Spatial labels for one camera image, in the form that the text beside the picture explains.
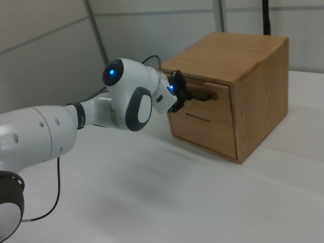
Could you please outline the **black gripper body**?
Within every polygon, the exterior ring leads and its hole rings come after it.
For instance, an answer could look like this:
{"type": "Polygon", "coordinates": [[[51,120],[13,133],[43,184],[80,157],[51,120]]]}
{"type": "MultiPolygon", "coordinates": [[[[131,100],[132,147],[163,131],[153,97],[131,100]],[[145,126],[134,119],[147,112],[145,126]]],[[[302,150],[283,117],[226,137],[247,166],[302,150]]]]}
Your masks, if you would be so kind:
{"type": "Polygon", "coordinates": [[[174,93],[177,96],[177,101],[179,104],[184,104],[186,96],[186,82],[175,81],[174,93]]]}

